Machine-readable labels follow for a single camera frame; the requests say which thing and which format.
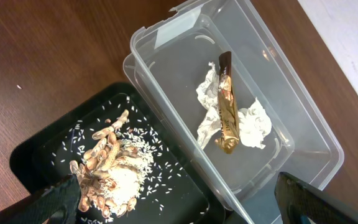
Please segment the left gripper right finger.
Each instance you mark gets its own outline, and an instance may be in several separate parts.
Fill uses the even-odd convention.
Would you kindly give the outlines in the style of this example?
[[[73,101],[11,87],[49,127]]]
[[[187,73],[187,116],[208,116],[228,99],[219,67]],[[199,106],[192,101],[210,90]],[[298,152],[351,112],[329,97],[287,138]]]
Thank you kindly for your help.
[[[287,172],[274,191],[284,224],[358,224],[358,212]]]

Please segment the gold snack wrapper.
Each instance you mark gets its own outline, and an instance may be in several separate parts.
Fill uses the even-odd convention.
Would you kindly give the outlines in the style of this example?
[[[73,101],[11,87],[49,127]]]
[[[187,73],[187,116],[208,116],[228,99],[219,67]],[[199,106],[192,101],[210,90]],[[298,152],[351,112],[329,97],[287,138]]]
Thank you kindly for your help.
[[[226,153],[232,154],[240,141],[239,117],[232,81],[232,53],[219,56],[218,109],[221,137],[215,143]]]

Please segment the white tissue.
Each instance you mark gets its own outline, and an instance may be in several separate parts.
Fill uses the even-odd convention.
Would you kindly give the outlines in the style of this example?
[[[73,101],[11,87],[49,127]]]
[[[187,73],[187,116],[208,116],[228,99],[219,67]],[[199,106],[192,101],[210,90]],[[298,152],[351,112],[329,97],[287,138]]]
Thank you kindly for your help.
[[[221,129],[221,121],[218,111],[218,81],[219,76],[216,66],[209,62],[204,81],[196,88],[197,99],[207,110],[206,115],[197,129],[197,142],[203,149],[209,143],[211,137]],[[272,130],[272,122],[259,100],[255,100],[249,108],[241,108],[238,111],[240,140],[244,146],[263,149],[264,138]]]

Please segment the peanut shells and rice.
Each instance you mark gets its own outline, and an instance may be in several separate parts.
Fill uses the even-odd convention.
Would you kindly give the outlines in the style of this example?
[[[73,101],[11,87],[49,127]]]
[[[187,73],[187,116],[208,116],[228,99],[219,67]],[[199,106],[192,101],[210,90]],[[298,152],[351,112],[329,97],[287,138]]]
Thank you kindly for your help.
[[[64,128],[36,163],[81,185],[80,223],[199,223],[209,208],[155,127],[120,94]]]

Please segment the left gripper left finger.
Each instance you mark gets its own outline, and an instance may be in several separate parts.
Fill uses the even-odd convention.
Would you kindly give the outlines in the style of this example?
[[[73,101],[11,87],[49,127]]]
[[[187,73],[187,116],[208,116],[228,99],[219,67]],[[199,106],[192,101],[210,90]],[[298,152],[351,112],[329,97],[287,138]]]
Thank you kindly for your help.
[[[0,223],[75,223],[81,190],[70,174],[0,211]]]

